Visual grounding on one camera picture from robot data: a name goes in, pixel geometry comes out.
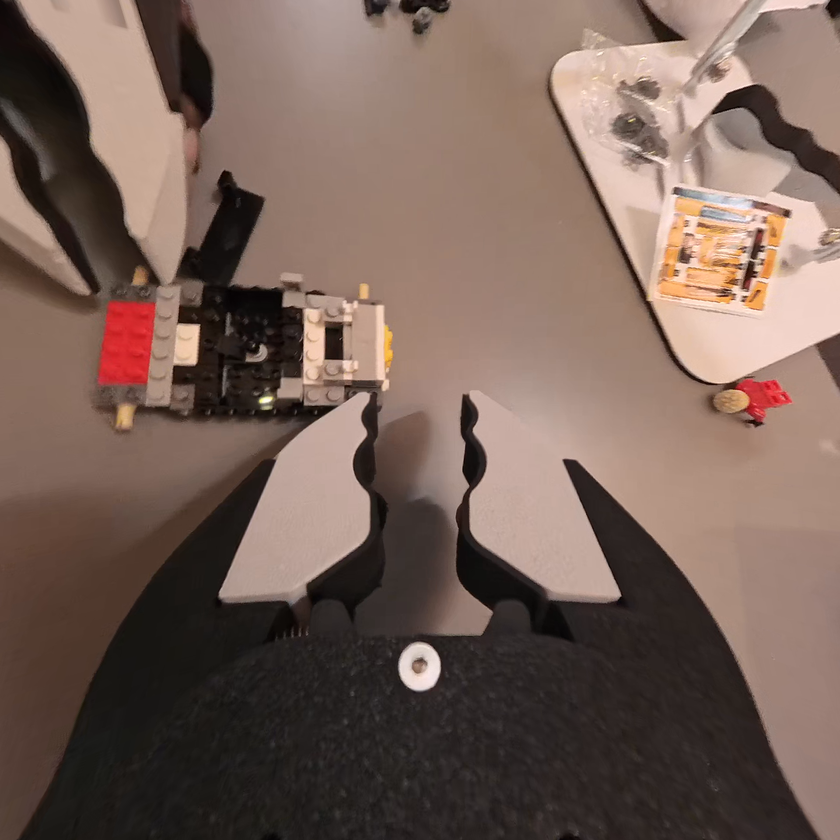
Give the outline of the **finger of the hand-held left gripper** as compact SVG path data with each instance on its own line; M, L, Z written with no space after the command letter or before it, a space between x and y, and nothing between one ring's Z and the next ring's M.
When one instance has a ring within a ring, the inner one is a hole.
M57 173L47 191L99 284L146 266L175 278L185 246L179 2L12 1L9 98Z
M100 286L88 256L47 191L56 173L32 122L2 99L2 242L69 291L94 296Z

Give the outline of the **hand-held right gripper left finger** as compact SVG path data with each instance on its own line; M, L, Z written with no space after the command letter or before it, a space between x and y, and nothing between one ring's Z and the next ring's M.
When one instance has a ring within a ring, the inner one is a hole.
M378 413L375 394L355 395L274 457L221 602L359 604L379 585L387 506L374 489Z

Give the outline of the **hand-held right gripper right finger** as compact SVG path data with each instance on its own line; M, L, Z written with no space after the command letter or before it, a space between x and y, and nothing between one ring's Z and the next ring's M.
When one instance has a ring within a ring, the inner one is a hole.
M467 490L458 577L498 600L609 604L621 598L560 447L480 391L464 394Z

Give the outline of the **toy brick car model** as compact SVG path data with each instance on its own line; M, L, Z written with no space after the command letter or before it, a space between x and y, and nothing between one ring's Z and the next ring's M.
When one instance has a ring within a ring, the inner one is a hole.
M139 410L181 417L319 416L390 387L385 306L309 289L200 279L157 286L141 269L106 307L95 400L121 432Z

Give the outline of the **small black toy brick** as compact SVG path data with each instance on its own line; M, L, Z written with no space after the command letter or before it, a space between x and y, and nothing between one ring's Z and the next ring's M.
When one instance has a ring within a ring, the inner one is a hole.
M200 248L185 249L177 277L212 286L231 285L266 199L241 187L231 171L216 183L219 205Z

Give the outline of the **white book stand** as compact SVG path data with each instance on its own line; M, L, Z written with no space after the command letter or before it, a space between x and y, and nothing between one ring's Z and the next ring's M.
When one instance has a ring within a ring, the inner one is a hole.
M559 58L549 93L581 168L643 299L654 263L658 184L650 166L632 171L586 136L579 109L583 50ZM777 98L782 115L838 152L838 34L816 7L763 15L742 41L734 68L706 95L711 105L756 81ZM782 279L762 318L733 317L647 302L671 360L691 379L721 385L838 338L837 262L805 266Z

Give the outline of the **red toy brick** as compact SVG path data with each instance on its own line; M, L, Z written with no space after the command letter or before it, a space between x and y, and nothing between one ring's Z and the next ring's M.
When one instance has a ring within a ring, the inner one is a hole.
M747 417L745 422L753 427L764 425L769 410L793 404L789 393L776 380L747 378L736 384L734 390L742 396L739 413Z

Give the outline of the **pile of small black toy pieces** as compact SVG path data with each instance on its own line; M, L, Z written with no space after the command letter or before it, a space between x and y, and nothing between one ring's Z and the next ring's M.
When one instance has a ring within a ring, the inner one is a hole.
M368 18L382 17L392 6L396 6L400 12L410 16L413 32L423 35L432 25L435 15L445 14L450 9L451 1L363 1L362 4Z

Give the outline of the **orange sticker sheet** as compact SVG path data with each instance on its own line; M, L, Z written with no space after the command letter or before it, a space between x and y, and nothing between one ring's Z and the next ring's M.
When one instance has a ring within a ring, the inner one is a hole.
M659 217L647 299L760 319L792 216L761 197L673 186Z

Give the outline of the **clear plastic parts bag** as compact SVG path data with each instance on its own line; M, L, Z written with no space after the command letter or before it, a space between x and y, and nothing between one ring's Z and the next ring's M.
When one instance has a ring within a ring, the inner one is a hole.
M626 165L667 167L680 133L679 82L654 45L623 45L586 28L581 37L580 111L591 140Z

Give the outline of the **grey plate with wavy black edge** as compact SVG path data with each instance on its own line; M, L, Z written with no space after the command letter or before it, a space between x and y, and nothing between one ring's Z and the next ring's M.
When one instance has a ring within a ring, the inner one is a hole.
M789 121L779 99L753 83L727 93L695 130L701 186L763 197L798 169L839 194L839 158Z

